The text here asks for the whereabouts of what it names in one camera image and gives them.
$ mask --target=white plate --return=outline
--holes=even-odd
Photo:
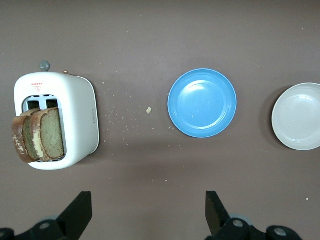
[[[302,83],[285,91],[272,112],[277,138],[295,150],[320,146],[320,84]]]

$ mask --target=toast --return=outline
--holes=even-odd
[[[48,162],[65,155],[59,109],[47,108],[32,115],[30,131],[39,158]]]
[[[32,163],[39,160],[39,156],[35,150],[30,123],[32,115],[39,112],[39,108],[34,108],[16,116],[12,122],[12,137],[15,150],[21,160],[25,163]]]

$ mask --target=gray knob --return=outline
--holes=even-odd
[[[48,61],[41,61],[40,62],[40,69],[42,72],[49,72],[50,63]]]

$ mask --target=blue plate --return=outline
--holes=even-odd
[[[221,73],[206,68],[182,75],[168,97],[172,122],[194,138],[221,133],[231,123],[236,108],[237,96],[231,82]]]

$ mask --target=white toaster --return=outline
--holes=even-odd
[[[36,72],[21,77],[14,86],[15,113],[58,107],[65,155],[49,162],[29,165],[40,170],[70,167],[99,145],[95,90],[84,77],[58,72]]]

